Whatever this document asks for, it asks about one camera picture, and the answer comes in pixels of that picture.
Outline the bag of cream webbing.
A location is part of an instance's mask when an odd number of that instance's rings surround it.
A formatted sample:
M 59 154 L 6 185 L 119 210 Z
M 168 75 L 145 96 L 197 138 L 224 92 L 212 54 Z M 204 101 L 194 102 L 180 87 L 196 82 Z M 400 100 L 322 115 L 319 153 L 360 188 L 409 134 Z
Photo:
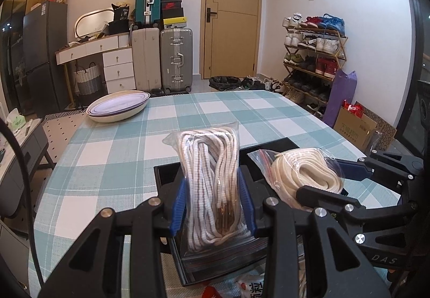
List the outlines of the bag of cream webbing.
M 294 209 L 310 211 L 297 199 L 300 187 L 340 194 L 344 173 L 334 156 L 321 148 L 296 148 L 284 152 L 258 149 L 248 156 L 277 196 Z

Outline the bag of striped rope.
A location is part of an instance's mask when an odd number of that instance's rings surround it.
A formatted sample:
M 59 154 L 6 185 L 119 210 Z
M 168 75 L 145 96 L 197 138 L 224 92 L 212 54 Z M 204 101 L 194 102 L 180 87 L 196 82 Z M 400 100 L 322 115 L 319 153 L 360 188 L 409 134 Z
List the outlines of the bag of striped rope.
M 239 124 L 175 131 L 163 143 L 178 154 L 187 182 L 187 250 L 250 238 L 238 191 Z

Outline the green medicine pouch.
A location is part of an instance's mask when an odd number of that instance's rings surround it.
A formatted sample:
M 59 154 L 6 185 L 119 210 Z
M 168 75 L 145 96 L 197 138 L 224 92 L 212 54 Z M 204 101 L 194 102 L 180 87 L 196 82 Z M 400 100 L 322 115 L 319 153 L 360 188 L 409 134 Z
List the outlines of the green medicine pouch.
M 204 288 L 201 297 L 262 297 L 263 289 L 264 270 L 252 270 L 236 276 L 229 275 L 224 280 L 210 283 Z

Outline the shoe rack with shoes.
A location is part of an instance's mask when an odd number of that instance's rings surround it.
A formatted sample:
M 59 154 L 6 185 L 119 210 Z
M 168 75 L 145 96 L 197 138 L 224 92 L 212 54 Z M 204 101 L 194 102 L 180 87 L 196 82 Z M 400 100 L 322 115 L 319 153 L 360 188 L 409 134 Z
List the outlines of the shoe rack with shoes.
M 345 22 L 331 14 L 282 21 L 287 76 L 283 95 L 319 119 L 324 117 L 335 75 L 347 61 Z

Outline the white oval tray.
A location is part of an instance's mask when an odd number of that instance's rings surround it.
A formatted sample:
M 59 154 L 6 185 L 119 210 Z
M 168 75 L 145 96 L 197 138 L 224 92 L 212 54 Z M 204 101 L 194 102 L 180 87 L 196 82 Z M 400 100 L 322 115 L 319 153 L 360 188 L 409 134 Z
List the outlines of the white oval tray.
M 141 112 L 151 95 L 144 91 L 118 91 L 97 99 L 87 107 L 87 116 L 97 123 L 115 123 Z

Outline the tissue pack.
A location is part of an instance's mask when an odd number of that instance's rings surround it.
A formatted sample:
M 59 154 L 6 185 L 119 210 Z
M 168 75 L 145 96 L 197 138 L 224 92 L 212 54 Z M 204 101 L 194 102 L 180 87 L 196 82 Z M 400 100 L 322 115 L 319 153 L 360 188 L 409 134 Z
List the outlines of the tissue pack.
M 6 124 L 12 132 L 24 127 L 26 124 L 25 117 L 19 113 L 17 108 L 14 108 L 6 117 Z

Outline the silver suitcase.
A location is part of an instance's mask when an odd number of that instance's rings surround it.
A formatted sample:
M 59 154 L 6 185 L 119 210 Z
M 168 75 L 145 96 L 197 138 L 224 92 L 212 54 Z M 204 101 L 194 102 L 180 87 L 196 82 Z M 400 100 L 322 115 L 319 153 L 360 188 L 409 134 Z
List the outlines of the silver suitcase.
M 163 90 L 190 93 L 192 89 L 192 30 L 172 28 L 160 33 L 160 66 Z

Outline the wooden door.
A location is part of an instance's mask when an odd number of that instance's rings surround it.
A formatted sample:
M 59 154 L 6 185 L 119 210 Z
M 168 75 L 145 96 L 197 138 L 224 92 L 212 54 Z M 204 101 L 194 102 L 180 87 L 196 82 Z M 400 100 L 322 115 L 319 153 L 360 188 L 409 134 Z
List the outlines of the wooden door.
M 246 77 L 257 72 L 262 0 L 202 0 L 200 73 Z

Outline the beige suitcase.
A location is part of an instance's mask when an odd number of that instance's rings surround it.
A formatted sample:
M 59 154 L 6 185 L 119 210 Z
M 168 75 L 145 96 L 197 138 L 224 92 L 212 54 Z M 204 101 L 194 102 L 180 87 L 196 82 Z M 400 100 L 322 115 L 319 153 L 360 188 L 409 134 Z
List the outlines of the beige suitcase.
M 131 34 L 133 69 L 137 90 L 151 92 L 162 87 L 160 30 L 145 28 Z

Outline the stack of shoe boxes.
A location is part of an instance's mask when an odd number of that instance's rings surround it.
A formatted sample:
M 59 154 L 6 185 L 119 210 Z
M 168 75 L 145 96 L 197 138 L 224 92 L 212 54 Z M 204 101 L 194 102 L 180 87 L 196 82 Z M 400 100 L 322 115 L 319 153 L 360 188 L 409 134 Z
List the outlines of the stack of shoe boxes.
M 161 11 L 165 29 L 187 27 L 182 0 L 161 0 Z

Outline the dark refrigerator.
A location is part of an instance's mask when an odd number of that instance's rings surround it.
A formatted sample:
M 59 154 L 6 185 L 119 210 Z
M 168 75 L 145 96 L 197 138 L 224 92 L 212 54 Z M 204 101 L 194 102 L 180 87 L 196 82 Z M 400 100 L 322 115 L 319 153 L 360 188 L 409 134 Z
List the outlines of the dark refrigerator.
M 46 1 L 23 19 L 25 73 L 38 117 L 69 105 L 64 67 L 55 53 L 67 45 L 67 5 Z

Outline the black handbag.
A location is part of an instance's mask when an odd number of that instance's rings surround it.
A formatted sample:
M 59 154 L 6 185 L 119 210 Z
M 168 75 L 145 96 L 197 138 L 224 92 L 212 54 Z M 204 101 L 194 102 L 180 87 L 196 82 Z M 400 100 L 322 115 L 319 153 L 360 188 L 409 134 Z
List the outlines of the black handbag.
M 126 2 L 120 2 L 118 5 L 112 3 L 114 13 L 113 21 L 108 23 L 108 31 L 110 35 L 128 32 L 129 30 L 129 12 L 130 6 Z

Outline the oval mirror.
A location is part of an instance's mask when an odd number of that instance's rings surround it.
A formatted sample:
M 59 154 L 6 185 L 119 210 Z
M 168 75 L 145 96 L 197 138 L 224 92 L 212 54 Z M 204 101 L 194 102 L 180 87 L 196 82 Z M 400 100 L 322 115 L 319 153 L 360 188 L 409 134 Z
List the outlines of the oval mirror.
M 74 36 L 77 39 L 92 37 L 103 31 L 106 25 L 114 20 L 114 10 L 105 8 L 81 15 L 74 25 Z

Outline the teal suitcase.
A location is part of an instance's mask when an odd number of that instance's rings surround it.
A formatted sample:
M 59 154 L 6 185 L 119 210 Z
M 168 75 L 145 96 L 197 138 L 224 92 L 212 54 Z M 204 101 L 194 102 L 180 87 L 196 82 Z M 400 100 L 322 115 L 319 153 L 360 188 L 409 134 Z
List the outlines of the teal suitcase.
M 142 27 L 159 27 L 161 0 L 135 0 L 135 22 Z

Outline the black glass cabinet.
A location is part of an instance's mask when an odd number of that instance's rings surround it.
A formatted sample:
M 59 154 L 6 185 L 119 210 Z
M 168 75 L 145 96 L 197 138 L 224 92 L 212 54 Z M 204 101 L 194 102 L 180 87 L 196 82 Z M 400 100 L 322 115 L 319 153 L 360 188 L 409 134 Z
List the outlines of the black glass cabinet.
M 23 20 L 43 0 L 4 0 L 1 3 L 1 84 L 7 110 L 33 114 L 25 71 Z

